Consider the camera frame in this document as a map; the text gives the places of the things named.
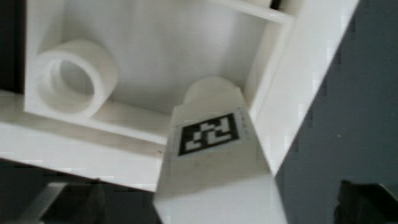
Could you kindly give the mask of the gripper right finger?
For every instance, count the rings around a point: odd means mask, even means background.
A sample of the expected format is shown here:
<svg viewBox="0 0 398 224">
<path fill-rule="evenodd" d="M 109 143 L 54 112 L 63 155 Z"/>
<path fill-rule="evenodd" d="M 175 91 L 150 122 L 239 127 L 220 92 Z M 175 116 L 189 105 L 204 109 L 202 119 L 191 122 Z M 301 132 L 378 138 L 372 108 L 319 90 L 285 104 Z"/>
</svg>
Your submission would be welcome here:
<svg viewBox="0 0 398 224">
<path fill-rule="evenodd" d="M 337 224 L 398 224 L 398 184 L 340 181 Z"/>
</svg>

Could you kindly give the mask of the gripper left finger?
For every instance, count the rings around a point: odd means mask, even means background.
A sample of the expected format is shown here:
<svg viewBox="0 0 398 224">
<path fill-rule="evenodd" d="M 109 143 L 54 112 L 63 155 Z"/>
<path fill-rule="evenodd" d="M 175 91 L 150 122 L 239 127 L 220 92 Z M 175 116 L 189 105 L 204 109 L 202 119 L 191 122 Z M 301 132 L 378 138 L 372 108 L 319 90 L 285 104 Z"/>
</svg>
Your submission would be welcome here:
<svg viewBox="0 0 398 224">
<path fill-rule="evenodd" d="M 99 184 L 51 182 L 19 217 L 17 224 L 106 224 Z"/>
</svg>

